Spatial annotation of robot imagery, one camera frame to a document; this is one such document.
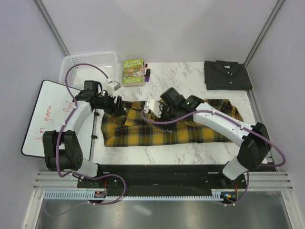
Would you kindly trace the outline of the yellow plaid long sleeve shirt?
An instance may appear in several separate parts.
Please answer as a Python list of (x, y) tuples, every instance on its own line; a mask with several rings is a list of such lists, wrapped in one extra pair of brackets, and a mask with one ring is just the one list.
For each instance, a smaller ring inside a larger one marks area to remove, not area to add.
[(145, 122), (140, 115), (144, 101), (123, 101), (126, 115), (104, 114), (101, 131), (106, 147), (162, 146), (186, 143), (226, 143), (231, 140), (217, 131), (192, 121), (179, 121), (172, 132)]

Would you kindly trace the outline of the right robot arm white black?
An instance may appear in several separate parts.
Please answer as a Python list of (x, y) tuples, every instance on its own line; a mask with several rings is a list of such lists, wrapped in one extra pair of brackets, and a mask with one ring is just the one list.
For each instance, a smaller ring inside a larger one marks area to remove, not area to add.
[(240, 147), (238, 155), (224, 166), (218, 176), (222, 187), (230, 187), (238, 176), (248, 170), (257, 170), (271, 150), (271, 145), (264, 140), (269, 139), (267, 129), (260, 122), (251, 125), (239, 121), (196, 96), (184, 98), (172, 87), (162, 93), (160, 98), (164, 102), (160, 121), (172, 121), (196, 111), (186, 120), (209, 127)]

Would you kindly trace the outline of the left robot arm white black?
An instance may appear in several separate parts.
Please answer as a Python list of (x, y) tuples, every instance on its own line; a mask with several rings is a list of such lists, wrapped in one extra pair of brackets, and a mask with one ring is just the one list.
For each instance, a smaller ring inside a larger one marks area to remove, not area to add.
[(107, 83), (106, 88), (98, 81), (85, 81), (84, 89), (72, 96), (72, 110), (57, 130), (46, 131), (42, 136), (46, 167), (57, 171), (60, 177), (75, 173), (88, 177), (93, 187), (101, 187), (105, 177), (98, 172), (98, 165), (83, 157), (78, 133), (87, 117), (96, 109), (113, 116), (124, 116), (121, 96), (115, 96), (120, 88), (118, 81)]

